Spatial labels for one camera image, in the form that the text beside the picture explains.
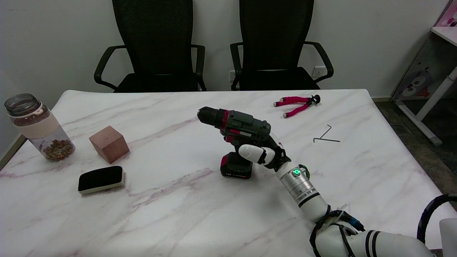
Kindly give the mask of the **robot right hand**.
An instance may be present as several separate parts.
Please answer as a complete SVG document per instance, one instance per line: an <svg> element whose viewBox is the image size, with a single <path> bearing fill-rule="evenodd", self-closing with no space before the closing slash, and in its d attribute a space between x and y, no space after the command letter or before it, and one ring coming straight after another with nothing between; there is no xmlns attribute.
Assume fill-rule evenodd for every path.
<svg viewBox="0 0 457 257"><path fill-rule="evenodd" d="M278 171L281 166L292 160L286 155L286 151L273 133L265 141L259 141L260 146L244 144L238 153L244 159L262 165L268 169Z"/></svg>

